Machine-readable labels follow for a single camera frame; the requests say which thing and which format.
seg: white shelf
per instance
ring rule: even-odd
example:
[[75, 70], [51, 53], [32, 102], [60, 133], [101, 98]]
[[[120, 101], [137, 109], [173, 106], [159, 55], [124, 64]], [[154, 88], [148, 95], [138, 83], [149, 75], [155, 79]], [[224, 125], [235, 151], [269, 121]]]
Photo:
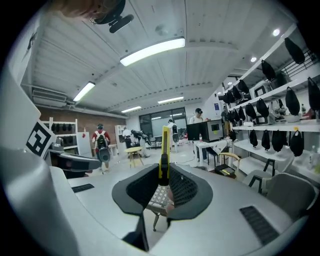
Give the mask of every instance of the white shelf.
[[[316, 81], [320, 79], [320, 74], [314, 75], [311, 77], [312, 79], [315, 79]], [[269, 103], [281, 98], [284, 98], [287, 93], [287, 87], [291, 87], [295, 92], [296, 91], [303, 91], [308, 89], [308, 80], [304, 77], [295, 79], [287, 84], [284, 84], [280, 86], [279, 88], [276, 88], [272, 91], [269, 91], [261, 96], [258, 96], [254, 99], [248, 100], [242, 104], [239, 104], [237, 106], [233, 106], [229, 109], [229, 111], [239, 109], [240, 107], [244, 108], [247, 104], [251, 103], [253, 106], [255, 106], [259, 99], [263, 99], [265, 103]]]
[[[261, 140], [258, 140], [258, 145], [256, 147], [253, 147], [252, 144], [248, 139], [241, 140], [238, 142], [235, 142], [233, 144], [235, 147], [238, 147], [240, 149], [243, 149], [245, 151], [251, 152], [253, 154], [256, 154], [260, 157], [263, 157], [265, 159], [273, 159], [276, 161], [284, 161], [288, 159], [288, 157], [292, 156], [292, 151], [290, 148], [286, 148], [286, 146], [283, 146], [282, 150], [280, 152], [276, 152], [272, 144], [270, 143], [270, 149], [268, 151], [265, 150], [263, 146], [261, 146]], [[300, 173], [309, 179], [320, 183], [320, 174], [316, 174], [314, 170], [308, 169], [308, 160], [309, 160], [310, 152], [307, 150], [304, 150], [301, 156], [295, 157], [293, 160], [293, 164], [291, 169], [296, 171], [297, 173]]]
[[279, 40], [259, 59], [257, 60], [254, 65], [247, 71], [245, 72], [239, 80], [237, 80], [232, 86], [230, 86], [225, 92], [231, 90], [234, 86], [236, 86], [240, 80], [243, 80], [246, 78], [252, 71], [254, 71], [259, 65], [261, 65], [262, 60], [266, 60], [276, 49], [281, 46], [281, 44], [285, 41], [285, 38], [290, 36], [293, 31], [297, 28], [296, 24], [292, 24], [289, 29], [279, 38]]
[[[233, 165], [237, 166], [238, 161], [234, 161]], [[249, 173], [253, 172], [254, 170], [263, 171], [265, 166], [266, 166], [265, 162], [262, 162], [258, 159], [255, 159], [255, 158], [249, 156], [246, 158], [242, 158], [240, 160], [239, 169], [242, 172], [244, 172], [246, 175], [248, 175]], [[271, 164], [268, 165], [266, 172], [272, 175], [272, 165]]]
[[293, 132], [297, 129], [300, 132], [314, 132], [320, 133], [320, 122], [317, 120], [301, 120], [298, 122], [276, 122], [275, 124], [270, 125], [257, 125], [257, 126], [234, 126], [232, 127], [233, 130], [256, 130], [256, 131], [287, 131]]
[[58, 125], [75, 125], [76, 124], [76, 122], [56, 122], [56, 121], [53, 121], [52, 123], [58, 124]]
[[72, 134], [56, 134], [57, 137], [69, 137], [69, 136], [77, 136], [77, 134], [72, 133]]
[[65, 146], [63, 149], [64, 150], [70, 150], [70, 149], [75, 149], [77, 148], [78, 146], [77, 145], [74, 145], [74, 146]]

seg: brick wall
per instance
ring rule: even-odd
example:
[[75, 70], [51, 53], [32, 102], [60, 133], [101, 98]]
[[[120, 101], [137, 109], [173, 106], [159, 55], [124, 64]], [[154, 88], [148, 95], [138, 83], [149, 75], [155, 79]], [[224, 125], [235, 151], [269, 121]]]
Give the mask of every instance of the brick wall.
[[115, 126], [126, 125], [126, 120], [103, 115], [86, 114], [68, 110], [58, 110], [45, 107], [37, 107], [41, 112], [41, 121], [49, 121], [52, 117], [53, 121], [57, 122], [74, 122], [78, 120], [78, 132], [83, 132], [84, 128], [89, 132], [90, 137], [97, 130], [98, 124], [103, 124], [104, 130], [108, 132], [111, 139], [111, 144], [116, 144]]

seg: wooden stool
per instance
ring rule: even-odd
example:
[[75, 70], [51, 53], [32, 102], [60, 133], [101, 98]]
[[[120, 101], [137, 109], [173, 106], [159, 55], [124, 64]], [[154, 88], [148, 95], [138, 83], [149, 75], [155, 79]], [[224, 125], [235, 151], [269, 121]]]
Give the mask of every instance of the wooden stool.
[[125, 153], [130, 153], [130, 168], [131, 168], [131, 161], [133, 162], [134, 168], [136, 168], [135, 160], [134, 160], [134, 153], [137, 153], [138, 158], [140, 159], [142, 165], [144, 166], [144, 162], [142, 162], [142, 159], [140, 157], [140, 154], [138, 151], [141, 151], [142, 147], [140, 146], [135, 146], [135, 147], [130, 147], [124, 150]]

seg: red shirt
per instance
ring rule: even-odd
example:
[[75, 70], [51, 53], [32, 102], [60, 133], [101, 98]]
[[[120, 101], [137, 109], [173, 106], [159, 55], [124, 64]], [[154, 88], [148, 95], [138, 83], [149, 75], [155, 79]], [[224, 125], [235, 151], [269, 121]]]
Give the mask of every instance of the red shirt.
[[[97, 132], [98, 132], [99, 134], [101, 134], [101, 133], [103, 132], [103, 130], [98, 130]], [[98, 136], [97, 136], [96, 133], [94, 132], [92, 138], [97, 139], [97, 137], [98, 137]], [[111, 141], [111, 140], [110, 140], [110, 136], [109, 136], [109, 134], [108, 134], [107, 132], [104, 133], [104, 137], [105, 137], [106, 139], [108, 139], [109, 141]]]

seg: fluorescent light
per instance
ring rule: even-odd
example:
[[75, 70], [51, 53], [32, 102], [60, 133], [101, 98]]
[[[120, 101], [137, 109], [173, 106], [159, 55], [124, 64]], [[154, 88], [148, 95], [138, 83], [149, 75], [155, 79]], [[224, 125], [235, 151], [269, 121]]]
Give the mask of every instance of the fluorescent light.
[[82, 99], [83, 96], [85, 96], [93, 87], [96, 85], [93, 82], [88, 82], [86, 86], [75, 96], [73, 99], [74, 102], [78, 102]]
[[141, 109], [141, 107], [140, 107], [140, 106], [135, 106], [135, 107], [132, 107], [132, 108], [123, 110], [123, 111], [121, 111], [121, 112], [122, 112], [122, 113], [127, 113], [127, 112], [134, 111], [134, 110], [138, 110], [138, 109]]
[[186, 40], [185, 38], [181, 37], [165, 42], [160, 42], [126, 56], [120, 59], [120, 62], [122, 63], [122, 65], [126, 67], [151, 55], [155, 55], [176, 48], [182, 48], [185, 47], [185, 45]]
[[182, 100], [184, 97], [177, 97], [177, 98], [169, 98], [169, 99], [165, 99], [165, 100], [160, 100], [158, 101], [159, 104], [161, 103], [166, 103], [166, 102], [174, 102], [174, 101], [178, 101], [178, 100]]
[[272, 35], [273, 35], [274, 37], [276, 37], [276, 36], [279, 35], [279, 34], [280, 34], [280, 29], [279, 29], [279, 28], [275, 29], [275, 30], [273, 31], [273, 33], [272, 33]]

